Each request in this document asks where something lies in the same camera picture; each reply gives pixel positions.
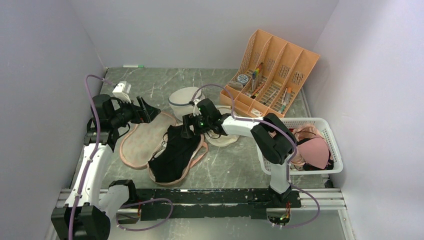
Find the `tulip print mesh laundry bag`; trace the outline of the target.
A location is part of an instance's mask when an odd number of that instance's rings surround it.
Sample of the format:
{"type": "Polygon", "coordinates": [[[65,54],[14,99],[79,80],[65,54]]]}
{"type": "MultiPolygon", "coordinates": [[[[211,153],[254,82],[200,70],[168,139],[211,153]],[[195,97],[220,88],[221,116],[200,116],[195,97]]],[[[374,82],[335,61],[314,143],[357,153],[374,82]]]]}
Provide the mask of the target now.
{"type": "Polygon", "coordinates": [[[177,122],[177,119],[168,114],[160,113],[151,123],[141,123],[135,125],[134,129],[130,131],[122,140],[119,147],[119,155],[122,162],[136,170],[148,171],[150,179],[160,186],[173,186],[181,182],[189,173],[190,169],[195,166],[208,152],[209,146],[205,142],[204,136],[199,150],[193,157],[192,162],[187,167],[186,174],[175,182],[163,184],[157,183],[153,179],[153,175],[149,170],[148,162],[154,154],[158,154],[165,149],[167,137],[165,136],[169,126],[182,126],[177,122]]]}

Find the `black bra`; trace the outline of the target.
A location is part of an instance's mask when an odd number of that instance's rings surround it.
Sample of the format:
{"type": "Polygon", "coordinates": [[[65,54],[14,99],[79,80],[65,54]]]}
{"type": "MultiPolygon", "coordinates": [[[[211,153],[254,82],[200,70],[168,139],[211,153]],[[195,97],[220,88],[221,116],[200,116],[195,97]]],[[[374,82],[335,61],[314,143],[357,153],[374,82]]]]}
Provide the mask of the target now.
{"type": "Polygon", "coordinates": [[[155,153],[148,161],[148,168],[156,183],[171,184],[181,180],[201,146],[201,136],[184,138],[181,136],[182,130],[181,125],[170,125],[164,135],[167,137],[164,150],[155,153]]]}

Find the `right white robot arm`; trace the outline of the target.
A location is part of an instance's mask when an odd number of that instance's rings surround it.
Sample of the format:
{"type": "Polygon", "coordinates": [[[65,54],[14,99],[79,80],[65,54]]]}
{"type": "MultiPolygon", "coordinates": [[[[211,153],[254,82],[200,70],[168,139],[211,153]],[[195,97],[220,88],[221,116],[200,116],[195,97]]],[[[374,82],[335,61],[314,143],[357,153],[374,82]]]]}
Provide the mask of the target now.
{"type": "Polygon", "coordinates": [[[290,161],[298,153],[294,135],[273,113],[264,117],[239,117],[232,112],[222,114],[205,98],[192,102],[193,111],[182,116],[181,136],[189,139],[213,131],[217,135],[253,138],[260,161],[270,162],[270,202],[282,207],[289,200],[290,161]]]}

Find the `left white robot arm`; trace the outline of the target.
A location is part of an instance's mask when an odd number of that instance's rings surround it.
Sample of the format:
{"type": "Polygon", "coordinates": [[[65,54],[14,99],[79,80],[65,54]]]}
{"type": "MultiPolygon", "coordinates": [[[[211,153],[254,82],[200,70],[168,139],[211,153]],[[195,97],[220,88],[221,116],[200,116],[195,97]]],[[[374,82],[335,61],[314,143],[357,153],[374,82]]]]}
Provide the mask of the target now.
{"type": "Polygon", "coordinates": [[[136,99],[138,104],[108,94],[90,98],[93,117],[86,126],[80,171],[64,205],[51,214],[59,239],[106,240],[118,210],[138,203],[139,194],[130,179],[114,180],[107,193],[100,196],[107,166],[121,137],[119,128],[151,123],[161,113],[142,97],[136,99]]]}

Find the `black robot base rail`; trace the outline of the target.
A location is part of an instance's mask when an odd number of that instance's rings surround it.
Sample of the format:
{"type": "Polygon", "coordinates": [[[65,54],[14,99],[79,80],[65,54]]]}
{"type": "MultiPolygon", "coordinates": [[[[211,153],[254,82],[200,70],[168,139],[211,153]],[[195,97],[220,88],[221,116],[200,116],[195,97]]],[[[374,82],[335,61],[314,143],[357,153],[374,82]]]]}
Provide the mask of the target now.
{"type": "Polygon", "coordinates": [[[118,210],[119,216],[141,221],[195,218],[265,220],[268,212],[284,212],[302,206],[296,190],[280,196],[269,188],[171,189],[138,188],[136,195],[118,210]]]}

